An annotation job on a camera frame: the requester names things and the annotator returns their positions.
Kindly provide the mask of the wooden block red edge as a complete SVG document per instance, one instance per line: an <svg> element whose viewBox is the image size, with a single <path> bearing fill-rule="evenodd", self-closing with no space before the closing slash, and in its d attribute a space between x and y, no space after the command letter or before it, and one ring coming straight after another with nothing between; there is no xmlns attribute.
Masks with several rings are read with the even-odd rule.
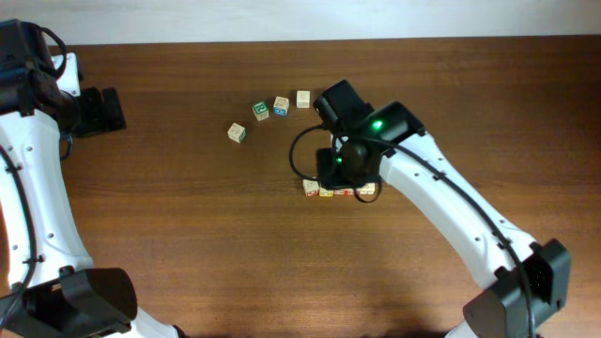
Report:
<svg viewBox="0 0 601 338"><path fill-rule="evenodd" d="M354 190L350 189L350 188L339 189L339 190L334 190L333 194L334 195L353 195Z"/></svg>

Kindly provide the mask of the wooden block yellow side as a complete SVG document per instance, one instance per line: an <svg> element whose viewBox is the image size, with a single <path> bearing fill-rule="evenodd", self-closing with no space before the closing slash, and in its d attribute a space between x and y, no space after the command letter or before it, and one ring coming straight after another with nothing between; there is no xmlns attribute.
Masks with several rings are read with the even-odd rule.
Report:
<svg viewBox="0 0 601 338"><path fill-rule="evenodd" d="M318 195L320 197L333 197L334 196L334 191L321 187L319 189Z"/></svg>

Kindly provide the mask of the wooden block red side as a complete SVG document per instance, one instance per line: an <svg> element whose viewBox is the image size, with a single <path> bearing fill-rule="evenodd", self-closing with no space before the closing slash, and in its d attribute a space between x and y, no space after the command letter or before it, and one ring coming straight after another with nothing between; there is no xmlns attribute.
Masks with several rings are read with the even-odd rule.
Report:
<svg viewBox="0 0 601 338"><path fill-rule="evenodd" d="M319 195L320 185L317 181L311 179L304 179L302 181L302 187L304 194L307 197Z"/></svg>

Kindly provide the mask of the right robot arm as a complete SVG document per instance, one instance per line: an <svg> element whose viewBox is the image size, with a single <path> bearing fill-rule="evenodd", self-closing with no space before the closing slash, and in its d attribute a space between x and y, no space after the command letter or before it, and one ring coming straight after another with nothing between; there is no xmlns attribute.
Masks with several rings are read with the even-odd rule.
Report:
<svg viewBox="0 0 601 338"><path fill-rule="evenodd" d="M314 101L331 145L317 152L329 190L388 184L439 230L482 291L451 337L534 337L567 299L572 257L557 239L539 243L503 217L440 151L402 103L379 109L343 80Z"/></svg>

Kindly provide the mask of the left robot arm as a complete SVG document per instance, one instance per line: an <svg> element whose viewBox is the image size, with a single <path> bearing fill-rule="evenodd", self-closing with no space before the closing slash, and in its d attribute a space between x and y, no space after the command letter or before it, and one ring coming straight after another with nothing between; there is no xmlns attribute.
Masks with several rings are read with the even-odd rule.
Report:
<svg viewBox="0 0 601 338"><path fill-rule="evenodd" d="M113 88L81 88L74 53L51 55L53 38L35 23L1 24L1 327L22 337L181 338L139 307L125 270L94 265L76 228L61 163L75 139L126 121Z"/></svg>

